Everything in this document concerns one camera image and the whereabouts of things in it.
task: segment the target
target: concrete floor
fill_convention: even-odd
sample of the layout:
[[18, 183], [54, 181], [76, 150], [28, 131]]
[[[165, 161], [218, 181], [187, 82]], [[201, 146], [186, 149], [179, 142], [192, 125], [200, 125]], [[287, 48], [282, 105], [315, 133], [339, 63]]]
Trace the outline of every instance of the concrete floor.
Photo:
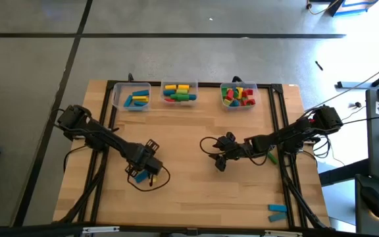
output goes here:
[[[0, 32], [77, 32], [84, 0], [0, 0]], [[318, 11], [326, 5], [315, 5]], [[229, 81], [238, 75], [258, 83], [299, 84], [305, 108], [339, 93], [339, 80], [362, 81], [379, 70], [379, 2], [361, 16], [332, 18], [305, 11], [305, 1], [100, 0], [84, 32], [347, 34], [343, 39], [82, 39], [61, 107], [81, 104], [89, 80], [188, 77]], [[0, 225], [10, 225], [30, 172], [43, 125], [63, 76], [72, 38], [0, 38]], [[318, 61], [324, 68], [321, 71]], [[353, 92], [329, 103], [341, 117]], [[364, 117], [358, 113], [355, 118]], [[366, 134], [365, 124], [355, 124]], [[352, 143], [348, 128], [330, 137], [344, 163], [366, 158], [366, 135]], [[54, 130], [25, 224], [52, 220], [70, 142]], [[338, 167], [328, 158], [328, 165]]]

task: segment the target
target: wooden table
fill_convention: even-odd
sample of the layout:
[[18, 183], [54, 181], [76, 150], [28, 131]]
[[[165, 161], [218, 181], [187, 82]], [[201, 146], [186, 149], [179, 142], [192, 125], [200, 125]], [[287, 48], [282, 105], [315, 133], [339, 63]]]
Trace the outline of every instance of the wooden table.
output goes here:
[[[99, 118], [106, 81], [90, 81], [83, 106]], [[289, 123], [303, 113], [299, 88], [284, 85]], [[232, 131], [238, 142], [256, 134], [273, 132], [270, 101], [266, 90], [250, 111], [226, 112], [220, 106], [218, 88], [199, 88], [197, 105], [192, 108], [170, 107], [160, 100], [160, 87], [151, 88], [149, 112], [120, 112], [115, 127], [119, 136], [129, 142], [145, 144], [155, 140], [160, 148], [156, 158], [170, 171], [170, 182], [154, 192], [140, 192], [126, 182], [127, 166], [119, 152], [111, 149], [99, 204], [97, 223], [136, 226], [186, 226], [205, 228], [281, 228], [287, 221], [270, 223], [268, 204], [284, 205], [282, 181], [277, 165], [267, 161], [257, 167], [248, 159], [228, 161], [225, 172], [199, 148], [205, 136], [219, 137]], [[278, 103], [280, 128], [283, 127]], [[107, 118], [111, 106], [108, 106]], [[206, 141], [203, 147], [214, 152]], [[83, 145], [75, 141], [72, 149]], [[277, 157], [276, 149], [272, 151]], [[59, 193], [54, 220], [64, 217], [80, 197], [89, 167], [91, 149], [70, 155]], [[310, 208], [329, 225], [315, 161], [299, 154], [297, 168], [303, 197]], [[167, 178], [161, 171], [157, 184]], [[141, 186], [148, 188], [147, 182]], [[292, 197], [295, 223], [299, 225], [296, 201]], [[85, 220], [89, 219], [92, 197]]]

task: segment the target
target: clear plastic container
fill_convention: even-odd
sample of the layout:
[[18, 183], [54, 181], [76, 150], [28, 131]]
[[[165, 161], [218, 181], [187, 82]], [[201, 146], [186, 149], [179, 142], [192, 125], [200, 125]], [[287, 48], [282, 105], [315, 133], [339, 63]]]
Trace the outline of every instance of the clear plastic container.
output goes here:
[[[124, 103], [132, 92], [149, 90], [149, 101], [144, 106], [124, 107]], [[113, 88], [112, 105], [119, 111], [148, 111], [150, 109], [151, 86], [147, 82], [119, 82]]]
[[[222, 88], [236, 88], [236, 87], [242, 87], [244, 89], [252, 89], [253, 95], [248, 95], [249, 99], [254, 99], [255, 104], [254, 105], [247, 105], [247, 106], [237, 106], [237, 107], [231, 107], [227, 106], [223, 103], [223, 97], [222, 97]], [[258, 104], [260, 101], [259, 93], [257, 84], [255, 82], [229, 82], [229, 83], [222, 83], [220, 85], [220, 100], [222, 102], [223, 108], [227, 111], [240, 111], [240, 110], [248, 110], [254, 108], [256, 104]]]
[[[169, 98], [169, 96], [166, 96], [163, 94], [163, 91], [165, 90], [166, 85], [189, 85], [189, 92], [188, 94], [195, 95], [195, 100], [190, 101], [175, 101], [170, 102], [166, 101], [164, 99]], [[165, 79], [162, 80], [161, 83], [161, 100], [166, 103], [167, 105], [183, 105], [183, 106], [194, 106], [197, 103], [198, 100], [198, 81], [196, 79], [190, 80], [190, 79]]]

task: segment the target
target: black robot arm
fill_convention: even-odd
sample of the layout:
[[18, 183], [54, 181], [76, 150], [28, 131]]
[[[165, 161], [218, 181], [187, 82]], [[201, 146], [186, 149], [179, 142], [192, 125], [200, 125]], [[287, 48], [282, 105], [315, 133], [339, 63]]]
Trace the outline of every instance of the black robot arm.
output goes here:
[[149, 140], [146, 145], [127, 142], [94, 120], [90, 111], [82, 106], [68, 106], [57, 124], [69, 140], [84, 136], [86, 145], [94, 150], [101, 151], [107, 146], [118, 150], [130, 165], [127, 172], [131, 176], [142, 170], [157, 175], [162, 169], [163, 163], [154, 157], [159, 148], [156, 142]]
[[[221, 153], [210, 154], [216, 163], [216, 168], [224, 171], [226, 161], [229, 159], [238, 160], [239, 158], [257, 158], [267, 153], [275, 146], [279, 145], [286, 154], [296, 154], [303, 147], [303, 142], [311, 140], [313, 136], [327, 136], [337, 132], [343, 123], [336, 110], [332, 107], [321, 106], [307, 111], [301, 118], [291, 125], [273, 132], [269, 135], [257, 135], [245, 138], [242, 144], [235, 142], [233, 133], [228, 132], [221, 136], [213, 145], [219, 148]], [[283, 183], [289, 188], [299, 205], [305, 211], [306, 216], [315, 228], [326, 228], [318, 217], [311, 211], [302, 195], [299, 193], [286, 169], [283, 169]]]

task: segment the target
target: red block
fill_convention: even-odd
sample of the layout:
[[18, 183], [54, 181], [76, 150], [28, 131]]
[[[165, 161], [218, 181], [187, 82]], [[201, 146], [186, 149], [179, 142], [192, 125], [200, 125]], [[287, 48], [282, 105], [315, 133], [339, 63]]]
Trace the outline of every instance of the red block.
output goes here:
[[248, 95], [253, 95], [253, 90], [252, 89], [246, 89], [244, 91], [247, 92]]
[[254, 99], [248, 99], [245, 101], [245, 105], [255, 105], [255, 100]]
[[228, 94], [226, 95], [226, 99], [228, 101], [232, 101], [234, 99], [234, 91], [233, 90], [228, 90]]

